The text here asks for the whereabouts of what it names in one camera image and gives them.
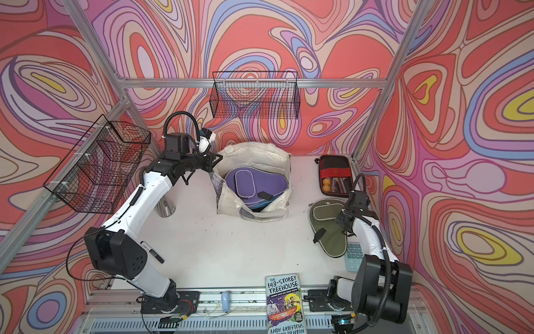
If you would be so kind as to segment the red black ping pong case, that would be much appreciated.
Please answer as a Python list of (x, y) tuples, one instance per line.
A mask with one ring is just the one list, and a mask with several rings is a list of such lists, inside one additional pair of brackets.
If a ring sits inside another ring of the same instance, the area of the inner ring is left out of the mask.
[(315, 159), (321, 193), (326, 196), (348, 198), (354, 188), (353, 171), (348, 157), (321, 155)]

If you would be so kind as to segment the green paddle case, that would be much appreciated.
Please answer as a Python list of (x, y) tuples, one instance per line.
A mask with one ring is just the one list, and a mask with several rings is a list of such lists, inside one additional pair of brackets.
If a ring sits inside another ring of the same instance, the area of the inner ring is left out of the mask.
[(347, 236), (336, 222), (345, 202), (336, 198), (317, 200), (310, 206), (308, 218), (314, 233), (313, 243), (332, 258), (342, 257), (347, 250)]

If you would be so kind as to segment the purple paddle case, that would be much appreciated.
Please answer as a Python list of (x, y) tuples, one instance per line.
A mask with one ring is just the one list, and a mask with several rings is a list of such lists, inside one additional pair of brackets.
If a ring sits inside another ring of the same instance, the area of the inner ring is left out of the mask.
[(280, 197), (288, 188), (285, 176), (239, 167), (225, 176), (228, 187), (252, 210), (260, 210)]

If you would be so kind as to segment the cream canvas tote bag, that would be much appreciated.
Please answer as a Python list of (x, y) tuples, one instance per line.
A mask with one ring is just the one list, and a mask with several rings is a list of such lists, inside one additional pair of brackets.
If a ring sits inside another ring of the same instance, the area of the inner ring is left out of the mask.
[(218, 214), (256, 223), (289, 215), (291, 155), (271, 143), (247, 142), (221, 150), (210, 172)]

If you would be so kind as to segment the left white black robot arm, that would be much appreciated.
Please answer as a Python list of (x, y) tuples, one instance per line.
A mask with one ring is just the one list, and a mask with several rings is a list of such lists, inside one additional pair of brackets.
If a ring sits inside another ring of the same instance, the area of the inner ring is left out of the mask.
[(150, 212), (178, 181), (187, 185), (196, 171), (212, 172), (222, 156), (211, 150), (216, 135), (200, 128), (186, 111), (168, 116), (162, 137), (164, 151), (146, 168), (135, 192), (102, 227), (89, 228), (83, 241), (96, 270), (122, 278), (158, 311), (171, 313), (180, 302), (176, 284), (149, 263), (150, 256), (162, 258), (142, 245), (139, 233)]

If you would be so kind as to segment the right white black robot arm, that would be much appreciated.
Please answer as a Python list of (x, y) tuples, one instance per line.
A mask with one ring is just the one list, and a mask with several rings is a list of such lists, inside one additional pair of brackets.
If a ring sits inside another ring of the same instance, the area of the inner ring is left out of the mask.
[(413, 271), (390, 248), (378, 217), (369, 209), (366, 185), (357, 189), (360, 180), (364, 180), (361, 173), (335, 221), (346, 236), (357, 238), (363, 259), (354, 279), (336, 276), (330, 281), (327, 296), (335, 306), (349, 305), (355, 314), (365, 315), (365, 327), (380, 320), (402, 324), (407, 317)]

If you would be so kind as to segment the teal calculator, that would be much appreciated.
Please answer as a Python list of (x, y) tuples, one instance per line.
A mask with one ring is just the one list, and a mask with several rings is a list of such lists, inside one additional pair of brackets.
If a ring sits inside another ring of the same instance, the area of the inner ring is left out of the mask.
[(344, 256), (346, 270), (354, 273), (358, 272), (363, 258), (364, 253), (362, 252), (360, 243), (349, 242)]

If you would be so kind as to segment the cup of pens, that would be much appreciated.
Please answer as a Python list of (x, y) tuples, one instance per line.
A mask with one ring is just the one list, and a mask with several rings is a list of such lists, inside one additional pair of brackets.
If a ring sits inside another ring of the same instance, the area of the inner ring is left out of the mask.
[(168, 218), (174, 214), (176, 207), (174, 203), (168, 200), (167, 196), (163, 196), (158, 201), (155, 210), (161, 218)]

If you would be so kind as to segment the black marker pen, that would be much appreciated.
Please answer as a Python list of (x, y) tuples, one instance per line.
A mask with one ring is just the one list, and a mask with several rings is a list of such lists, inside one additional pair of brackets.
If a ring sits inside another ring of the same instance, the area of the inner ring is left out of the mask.
[(151, 247), (147, 242), (142, 241), (140, 245), (151, 255), (153, 256), (160, 264), (163, 264), (165, 260), (158, 254), (153, 247)]

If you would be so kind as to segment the treehouse paperback book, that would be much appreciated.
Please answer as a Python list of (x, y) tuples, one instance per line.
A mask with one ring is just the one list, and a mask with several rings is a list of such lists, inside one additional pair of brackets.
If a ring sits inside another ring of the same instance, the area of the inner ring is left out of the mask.
[(298, 274), (267, 276), (265, 286), (268, 333), (307, 333)]

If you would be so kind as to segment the small light blue device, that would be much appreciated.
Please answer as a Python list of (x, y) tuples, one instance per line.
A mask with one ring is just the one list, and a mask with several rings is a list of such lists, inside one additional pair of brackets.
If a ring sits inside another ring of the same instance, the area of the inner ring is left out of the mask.
[(225, 291), (221, 293), (221, 307), (225, 314), (230, 312), (231, 292)]

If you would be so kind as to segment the green circuit board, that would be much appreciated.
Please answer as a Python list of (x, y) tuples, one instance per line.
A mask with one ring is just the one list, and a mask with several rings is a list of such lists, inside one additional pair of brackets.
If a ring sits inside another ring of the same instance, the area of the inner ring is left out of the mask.
[(159, 329), (177, 328), (184, 319), (182, 317), (163, 317), (159, 320)]

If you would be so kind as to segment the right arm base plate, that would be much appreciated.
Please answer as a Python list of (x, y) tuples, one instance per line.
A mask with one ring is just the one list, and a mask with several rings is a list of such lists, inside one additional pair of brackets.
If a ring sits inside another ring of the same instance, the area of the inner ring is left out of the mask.
[(308, 302), (310, 311), (313, 313), (350, 312), (352, 310), (349, 302), (329, 296), (326, 289), (310, 289), (304, 300)]

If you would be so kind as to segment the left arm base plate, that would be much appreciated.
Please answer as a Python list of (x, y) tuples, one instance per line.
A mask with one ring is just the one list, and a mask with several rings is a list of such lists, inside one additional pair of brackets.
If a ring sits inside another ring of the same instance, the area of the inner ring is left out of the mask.
[(199, 291), (177, 291), (175, 296), (156, 298), (143, 295), (140, 312), (143, 315), (191, 315), (196, 313)]

